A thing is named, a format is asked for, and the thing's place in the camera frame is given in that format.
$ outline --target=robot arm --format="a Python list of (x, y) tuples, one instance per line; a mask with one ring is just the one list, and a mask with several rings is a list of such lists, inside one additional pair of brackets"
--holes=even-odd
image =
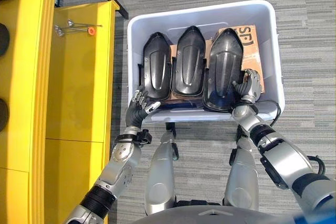
[(232, 117), (258, 147), (272, 181), (281, 189), (291, 189), (303, 212), (335, 208), (335, 180), (314, 173), (306, 155), (257, 116), (253, 103), (260, 96), (259, 74), (247, 70), (246, 82), (233, 85), (242, 103)]
[(160, 106), (160, 102), (156, 102), (145, 108), (146, 91), (143, 89), (140, 87), (132, 97), (126, 113), (127, 128), (117, 137), (110, 161), (64, 224), (103, 224), (112, 204), (131, 182), (141, 156), (140, 145), (151, 142), (147, 130), (140, 132), (142, 120)]

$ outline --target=gray carpet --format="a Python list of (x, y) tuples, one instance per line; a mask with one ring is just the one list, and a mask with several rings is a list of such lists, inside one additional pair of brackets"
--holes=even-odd
[[(101, 0), (62, 0), (63, 5)], [(130, 14), (178, 10), (244, 0), (119, 0)], [(335, 178), (335, 0), (267, 0), (277, 16), (286, 107), (274, 128), (307, 155), (319, 155), (326, 175)], [(116, 20), (112, 138), (125, 128), (127, 108), (127, 24)], [(235, 146), (236, 124), (179, 123), (177, 144), (180, 160), (174, 162), (177, 198), (221, 202), (228, 160)], [(109, 223), (131, 223), (145, 216), (143, 196), (151, 156), (164, 132), (163, 124), (146, 125), (153, 143), (143, 148), (133, 184), (109, 213)], [(276, 188), (260, 165), (260, 211), (288, 214), (299, 210), (288, 190)]]

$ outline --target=white plastic bin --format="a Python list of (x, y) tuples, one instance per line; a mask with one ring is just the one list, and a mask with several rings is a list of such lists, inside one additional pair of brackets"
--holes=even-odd
[[(269, 2), (263, 0), (154, 13), (133, 18), (127, 28), (129, 102), (139, 84), (138, 64), (142, 63), (143, 47), (149, 36), (159, 31), (167, 35), (172, 43), (177, 44), (184, 30), (192, 25), (201, 30), (205, 39), (214, 37), (221, 27), (256, 25), (266, 91), (265, 94), (261, 94), (259, 101), (274, 100), (279, 103), (283, 111), (285, 96), (281, 81), (275, 11)], [(273, 119), (277, 112), (275, 105), (268, 102), (259, 104), (258, 108), (259, 115), (264, 120)], [(188, 108), (158, 110), (147, 116), (144, 122), (226, 121), (230, 119), (230, 113)]]

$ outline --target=yellow panel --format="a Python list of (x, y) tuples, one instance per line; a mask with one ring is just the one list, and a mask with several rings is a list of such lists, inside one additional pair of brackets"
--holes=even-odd
[(114, 2), (56, 8), (54, 24), (98, 24), (87, 33), (52, 35), (46, 137), (104, 142), (111, 105)]
[(28, 173), (0, 168), (0, 223), (28, 223)]
[(54, 0), (6, 0), (0, 10), (10, 33), (9, 49), (0, 57), (0, 98), (9, 106), (8, 125), (0, 132), (0, 167), (7, 168), (0, 173), (7, 185), (1, 204), (10, 216), (7, 223), (41, 223)]
[[(28, 171), (29, 148), (33, 137), (33, 116), (40, 34), (50, 47), (50, 25), (53, 0), (7, 0), (0, 2), (0, 22), (10, 33), (9, 49), (0, 57), (0, 97), (9, 105), (7, 128), (0, 133), (0, 167)], [(48, 71), (40, 78), (48, 78)]]
[(98, 178), (103, 143), (46, 139), (45, 223), (60, 224)]

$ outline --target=cardboard box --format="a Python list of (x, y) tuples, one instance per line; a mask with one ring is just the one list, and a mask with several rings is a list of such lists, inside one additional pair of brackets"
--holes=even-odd
[[(264, 87), (264, 78), (263, 70), (261, 68), (258, 39), (257, 39), (257, 30), (255, 25), (246, 25), (246, 26), (234, 26), (234, 27), (224, 27), (218, 30), (218, 34), (227, 28), (232, 28), (240, 38), (241, 43), (243, 44), (243, 61), (241, 63), (241, 70), (254, 69), (260, 74), (260, 84), (261, 92), (265, 92)], [(213, 40), (208, 39), (205, 41), (205, 59), (206, 67), (209, 67), (209, 58), (210, 51)], [(176, 57), (177, 45), (170, 45), (171, 48), (171, 62), (173, 57)], [(174, 103), (199, 103), (202, 100), (203, 94), (197, 97), (183, 97), (171, 92), (170, 97), (163, 101), (162, 104), (174, 104)]]

